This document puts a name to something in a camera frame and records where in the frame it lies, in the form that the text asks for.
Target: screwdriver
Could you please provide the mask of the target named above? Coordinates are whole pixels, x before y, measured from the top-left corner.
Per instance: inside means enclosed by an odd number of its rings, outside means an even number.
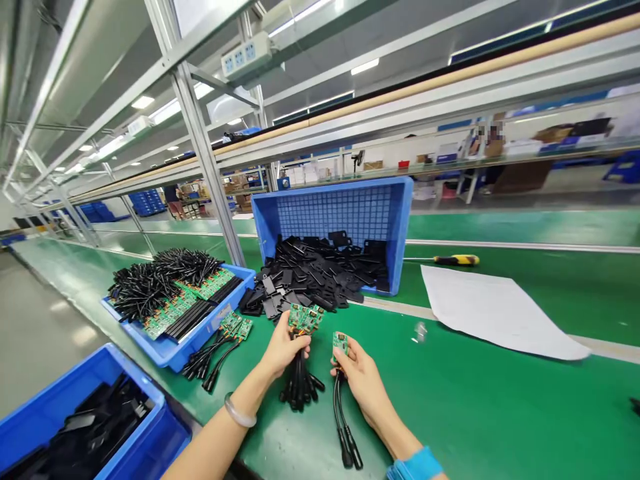
[[[452,255],[450,257],[432,257],[432,258],[405,258],[404,260],[420,260],[432,261],[436,265],[452,265],[463,267],[474,267],[480,263],[480,258],[476,255]]]

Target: green work surface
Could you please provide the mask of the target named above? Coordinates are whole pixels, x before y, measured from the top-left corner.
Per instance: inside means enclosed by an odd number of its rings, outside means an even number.
[[[111,273],[138,260],[117,253],[35,239],[16,252],[69,298],[200,423],[222,406],[258,362],[273,330],[255,320],[246,344],[222,368],[213,395],[158,369],[100,306]],[[356,337],[376,359],[389,396],[409,428],[431,446],[452,479],[636,479],[640,477],[640,365],[589,357],[565,363],[512,352],[426,321],[427,340],[411,340],[418,319],[352,305],[327,314],[314,334],[309,368],[330,387],[331,336]],[[384,477],[391,463],[345,392],[345,416],[364,470],[342,467],[331,392],[303,413],[268,392],[239,458],[265,480]]]
[[[222,233],[216,220],[142,221],[144,230]],[[254,220],[234,220],[236,233],[255,235]],[[132,220],[98,229],[137,231]],[[640,209],[411,215],[408,239],[640,246]]]
[[[150,233],[157,251],[172,247],[206,250],[229,259],[224,238]],[[139,233],[108,233],[104,247],[150,255]],[[262,267],[258,240],[240,238],[248,268]],[[513,278],[564,332],[640,347],[640,255],[522,249],[407,245],[406,257],[470,253],[480,265],[469,271]],[[403,264],[400,291],[389,300],[429,307],[419,261]]]

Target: red object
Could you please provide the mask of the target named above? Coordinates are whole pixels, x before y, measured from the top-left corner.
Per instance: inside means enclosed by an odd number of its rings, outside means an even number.
[[[450,188],[447,188],[446,185],[443,185],[442,198],[455,198],[455,189],[450,189]]]

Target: paper sheet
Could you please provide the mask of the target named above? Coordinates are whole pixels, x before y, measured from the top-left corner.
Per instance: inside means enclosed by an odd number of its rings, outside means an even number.
[[[560,360],[579,360],[591,353],[566,336],[512,279],[421,268],[431,308],[449,328],[501,347]]]

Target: human hand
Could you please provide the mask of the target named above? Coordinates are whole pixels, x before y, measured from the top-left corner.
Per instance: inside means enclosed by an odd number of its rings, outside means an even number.
[[[356,340],[348,336],[347,345],[349,346],[348,356],[338,348],[333,349],[333,356],[346,374],[351,392],[360,405],[365,420],[380,434],[378,428],[380,420],[395,413],[395,410],[374,360]],[[337,369],[333,368],[331,375],[336,376],[336,374]]]
[[[280,315],[280,320],[275,326],[267,350],[262,356],[259,365],[271,376],[271,379],[276,379],[282,375],[299,350],[304,349],[305,358],[309,358],[310,343],[311,337],[309,335],[302,335],[291,340],[289,336],[289,312],[286,311]]]

